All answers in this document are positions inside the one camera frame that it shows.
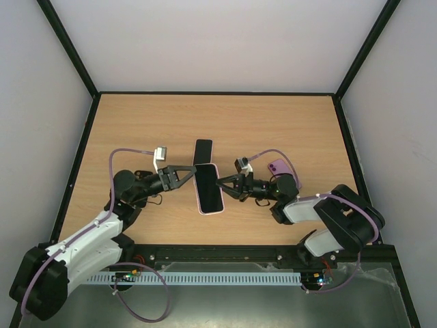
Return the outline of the purple phone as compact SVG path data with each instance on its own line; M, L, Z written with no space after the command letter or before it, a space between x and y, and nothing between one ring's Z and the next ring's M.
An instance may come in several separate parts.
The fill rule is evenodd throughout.
M269 172L272 174L273 178L278 178L280 175L291 174L296 181L296 186L298 189L302 188L302 184L297 178L296 172L290 167L290 165L283 159L277 159L270 162L267 165Z

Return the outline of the black phone case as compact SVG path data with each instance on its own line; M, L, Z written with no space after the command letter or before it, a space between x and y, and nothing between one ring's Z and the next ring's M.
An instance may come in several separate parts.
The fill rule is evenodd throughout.
M137 170L135 171L135 176L137 178L145 178L146 176L152 175L152 172L150 171L144 171L144 170Z

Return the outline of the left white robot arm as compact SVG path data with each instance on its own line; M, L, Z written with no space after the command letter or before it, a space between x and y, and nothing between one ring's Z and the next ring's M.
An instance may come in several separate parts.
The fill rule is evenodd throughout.
M88 277L130 253L134 243L124 231L149 197L179 189L196 171L194 166L169 165L155 174L126 169L116 173L110 200L95 219L68 238L38 245L23 256L9 292L21 313L40 320L53 317Z

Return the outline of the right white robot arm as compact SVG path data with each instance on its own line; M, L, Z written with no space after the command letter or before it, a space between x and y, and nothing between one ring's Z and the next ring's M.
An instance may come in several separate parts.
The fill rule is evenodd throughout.
M367 244L378 240L385 226L383 216L345 184L337 185L329 193L300 197L291 174L277 174L266 181L254 179L249 172L220 178L216 185L240 202L250 197L256 202L273 201L270 212L277 223L322 222L323 230L309 233L300 242L298 261L307 268L314 267L323 255L333 251L359 254Z

